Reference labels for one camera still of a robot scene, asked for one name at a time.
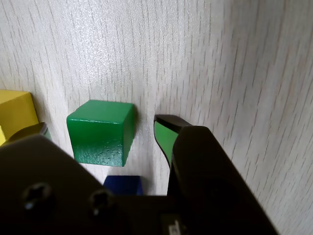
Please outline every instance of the screw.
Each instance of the screw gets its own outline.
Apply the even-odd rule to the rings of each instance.
[[[26,211],[45,212],[52,206],[53,190],[48,183],[36,183],[22,193],[22,203]]]
[[[106,189],[95,191],[89,198],[92,215],[107,217],[114,208],[112,194]]]

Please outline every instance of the white wood grain surface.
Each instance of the white wood grain surface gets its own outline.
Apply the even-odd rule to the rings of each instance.
[[[165,194],[153,116],[213,131],[278,231],[313,233],[310,0],[0,0],[0,89],[30,91],[72,155],[66,117],[89,99],[132,102],[124,168]]]

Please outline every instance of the wooden table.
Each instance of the wooden table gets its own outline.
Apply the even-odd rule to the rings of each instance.
[[[124,168],[165,194],[154,114],[210,128],[278,231],[313,233],[310,0],[0,0],[0,89],[30,91],[56,144],[89,99],[140,117]]]

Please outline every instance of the blue block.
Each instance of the blue block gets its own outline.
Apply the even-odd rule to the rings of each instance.
[[[140,176],[108,175],[103,186],[115,195],[143,195]]]

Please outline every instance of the green gripper pad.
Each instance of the green gripper pad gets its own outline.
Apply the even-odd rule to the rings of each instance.
[[[155,121],[156,141],[160,145],[160,148],[167,158],[169,165],[172,161],[172,151],[177,136],[178,134],[176,132]]]
[[[79,163],[124,166],[134,139],[134,105],[89,100],[67,117]]]

